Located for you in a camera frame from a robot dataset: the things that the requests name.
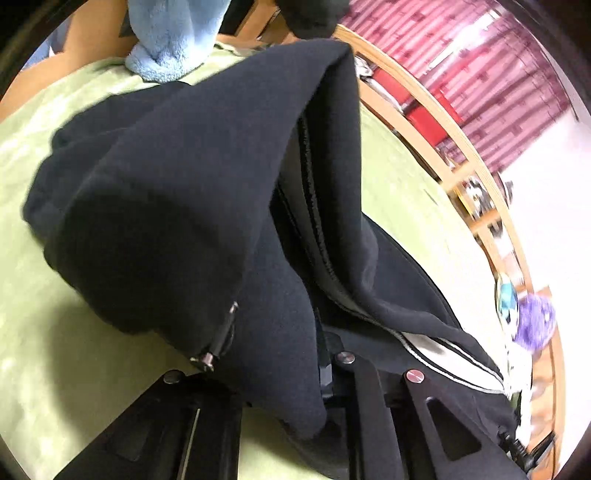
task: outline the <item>red curtain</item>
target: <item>red curtain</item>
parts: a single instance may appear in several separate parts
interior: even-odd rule
[[[353,0],[342,23],[441,90],[493,173],[570,106],[535,38],[494,1]],[[465,160],[450,139],[438,147]]]

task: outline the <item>wooden bed frame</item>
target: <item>wooden bed frame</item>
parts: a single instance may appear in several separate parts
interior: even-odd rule
[[[137,39],[119,37],[126,13],[125,0],[89,0],[72,16],[64,51],[21,72],[0,100],[0,121],[26,103],[48,85],[77,69],[107,57],[126,56]],[[351,30],[339,25],[335,38],[351,45],[355,53],[394,77],[417,99],[446,130],[466,157],[460,166],[450,168],[440,154],[423,138],[414,126],[390,103],[359,82],[362,103],[383,123],[398,131],[421,155],[439,177],[442,188],[455,195],[456,187],[470,176],[478,176],[487,189],[496,209],[467,225],[489,259],[493,274],[508,273],[520,293],[533,293],[530,271],[509,209],[485,163],[461,128],[417,79],[396,61]],[[219,35],[224,43],[239,48],[254,48],[269,43],[290,43],[298,39],[289,31],[274,0],[255,0],[235,36]],[[513,246],[511,255],[501,258],[489,226],[501,220]],[[540,294],[550,295],[548,288]],[[531,445],[536,445],[550,430],[557,434],[553,451],[544,465],[533,475],[534,480],[553,478],[559,469],[558,459],[564,432],[565,406],[564,360],[558,330],[541,355],[534,358]]]

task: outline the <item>green bed sheet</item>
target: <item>green bed sheet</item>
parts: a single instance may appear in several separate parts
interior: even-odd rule
[[[240,61],[217,46],[185,78]],[[50,480],[156,378],[191,366],[157,335],[103,323],[44,261],[21,206],[53,132],[76,112],[144,83],[121,59],[93,63],[51,85],[0,124],[0,434],[33,480]],[[444,192],[402,144],[361,108],[363,209],[425,268],[503,371],[502,331],[486,259]],[[274,419],[247,409],[242,480],[313,480]]]

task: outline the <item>purple fuzzy object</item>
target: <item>purple fuzzy object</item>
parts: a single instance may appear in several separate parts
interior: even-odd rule
[[[527,295],[519,300],[519,326],[515,343],[529,353],[542,350],[554,335],[556,311],[548,297]]]

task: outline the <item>bolt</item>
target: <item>bolt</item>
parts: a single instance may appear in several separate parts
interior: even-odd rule
[[[350,365],[355,362],[355,356],[351,352],[341,352],[336,354],[336,359],[345,365]]]
[[[184,378],[184,373],[180,370],[168,370],[164,374],[164,383],[167,385],[174,385],[179,383]]]
[[[409,370],[407,372],[407,378],[408,381],[412,383],[423,383],[425,375],[420,370]]]

